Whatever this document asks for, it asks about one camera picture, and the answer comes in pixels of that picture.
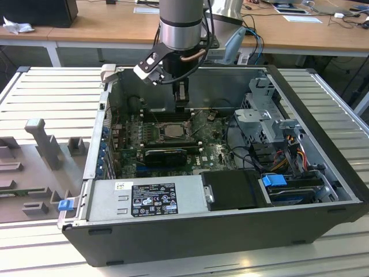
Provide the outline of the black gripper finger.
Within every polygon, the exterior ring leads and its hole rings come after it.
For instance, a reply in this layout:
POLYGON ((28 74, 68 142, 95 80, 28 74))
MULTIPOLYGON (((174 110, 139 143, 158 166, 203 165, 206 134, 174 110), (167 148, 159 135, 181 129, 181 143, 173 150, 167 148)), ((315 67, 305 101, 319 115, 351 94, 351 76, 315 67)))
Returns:
POLYGON ((183 113, 185 107, 189 102, 189 82, 178 81, 172 85, 174 101, 175 101, 175 112, 183 113))

